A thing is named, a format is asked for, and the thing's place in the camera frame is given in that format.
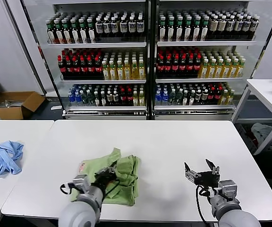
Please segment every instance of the bottle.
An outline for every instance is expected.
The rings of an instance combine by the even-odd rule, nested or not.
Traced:
[[[68,25],[68,22],[67,22],[67,20],[66,19],[63,19],[63,20],[61,20],[61,22],[62,22],[62,26],[63,26],[63,32],[64,32],[64,36],[65,36],[65,38],[66,38],[66,42],[68,43],[68,44],[71,44],[71,43],[73,43],[72,42],[72,37],[73,37],[73,35],[72,35],[72,31],[71,31],[71,28],[69,27],[69,25]]]
[[[136,21],[134,20],[134,17],[130,17],[128,31],[130,32],[130,37],[134,37],[136,35]]]
[[[139,37],[144,36],[145,33],[145,22],[142,19],[142,15],[138,16],[138,20],[137,20],[137,33]]]
[[[214,72],[214,74],[213,74],[213,78],[220,78],[220,74],[221,74],[221,72],[222,72],[222,68],[223,68],[223,59],[222,58],[220,58],[219,60],[218,60],[218,64],[216,65],[216,67],[215,67],[215,72]]]
[[[204,59],[203,64],[200,67],[200,70],[198,72],[198,78],[206,78],[206,72],[207,72],[207,66],[208,66],[208,59]]]
[[[200,20],[201,17],[196,17],[195,18],[195,24],[193,26],[193,41],[198,41],[199,40],[199,34],[200,34]]]
[[[232,105],[232,100],[234,99],[234,93],[235,93],[234,89],[230,90],[230,94],[226,98],[225,105]]]
[[[235,58],[233,60],[233,64],[230,66],[229,72],[227,73],[227,78],[233,78],[235,77],[236,71],[237,71],[237,67],[238,67],[238,62],[239,59]]]
[[[218,101],[218,105],[224,105],[225,104],[225,101],[226,101],[226,98],[227,98],[227,95],[228,95],[228,90],[227,89],[224,89],[223,91],[223,94],[221,95],[219,101]]]
[[[192,17],[187,16],[186,22],[185,22],[185,27],[184,27],[184,41],[189,41],[190,35],[191,35],[191,20]]]
[[[177,21],[177,25],[176,25],[176,42],[181,40],[181,36],[182,36],[182,20],[183,17],[178,17],[178,21]]]
[[[215,72],[215,65],[216,65],[216,59],[211,60],[211,64],[207,67],[207,72],[206,72],[206,78],[213,78],[213,74]]]
[[[230,69],[230,62],[231,62],[230,58],[226,59],[225,64],[223,64],[223,66],[222,66],[222,71],[220,73],[220,78],[227,78],[227,74],[228,74],[229,69]]]

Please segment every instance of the white wall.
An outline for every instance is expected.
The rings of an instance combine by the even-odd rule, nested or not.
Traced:
[[[0,0],[0,88],[43,94]]]

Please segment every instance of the table leg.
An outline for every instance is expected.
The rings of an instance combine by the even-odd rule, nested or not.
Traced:
[[[269,135],[265,138],[263,143],[258,147],[258,149],[255,151],[254,155],[260,154],[264,149],[268,148],[272,141],[272,131],[269,133]]]
[[[248,85],[247,85],[247,87],[246,87],[246,89],[245,89],[245,91],[244,91],[244,93],[243,93],[243,95],[242,95],[242,97],[240,99],[240,102],[239,102],[234,114],[231,117],[231,121],[233,123],[236,123],[236,121],[237,121],[237,119],[238,119],[238,117],[240,115],[240,112],[243,109],[244,104],[245,104],[246,100],[248,99],[249,95],[250,95],[250,90],[249,90]]]

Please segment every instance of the robotic arm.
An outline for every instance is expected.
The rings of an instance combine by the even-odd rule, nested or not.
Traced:
[[[237,200],[237,185],[233,180],[220,180],[220,168],[206,159],[211,171],[196,173],[186,163],[185,177],[197,185],[196,202],[199,215],[207,225],[200,211],[198,193],[207,197],[212,206],[212,215],[219,221],[219,227],[260,227],[259,221],[252,214],[242,211]]]

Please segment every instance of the metal shelf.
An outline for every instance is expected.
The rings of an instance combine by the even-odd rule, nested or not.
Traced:
[[[61,80],[62,83],[70,84],[144,84],[145,79],[125,79],[125,80]]]
[[[94,43],[94,44],[48,44],[49,48],[120,48],[120,47],[146,47],[146,42],[127,43]]]
[[[238,81],[243,78],[212,78],[212,79],[156,79],[156,83],[193,83],[193,82],[229,82],[229,81]]]
[[[158,46],[252,46],[257,41],[179,41],[157,42]]]

